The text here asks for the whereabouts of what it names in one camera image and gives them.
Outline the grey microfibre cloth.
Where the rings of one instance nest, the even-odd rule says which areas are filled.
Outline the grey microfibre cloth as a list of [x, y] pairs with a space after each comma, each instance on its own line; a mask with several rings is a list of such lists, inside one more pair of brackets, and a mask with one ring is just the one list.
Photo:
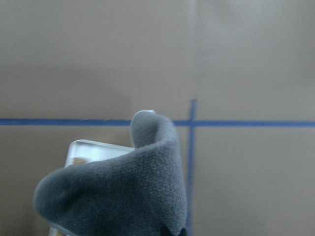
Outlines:
[[33, 205], [70, 236], [184, 236], [187, 198], [173, 122], [140, 111], [131, 121], [134, 151], [54, 171]]

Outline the white towel rack tray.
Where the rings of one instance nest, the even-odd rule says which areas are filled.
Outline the white towel rack tray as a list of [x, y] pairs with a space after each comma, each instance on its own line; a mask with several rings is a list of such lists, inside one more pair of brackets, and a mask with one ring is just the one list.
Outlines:
[[70, 143], [64, 166], [112, 159], [133, 150], [132, 147], [80, 139]]

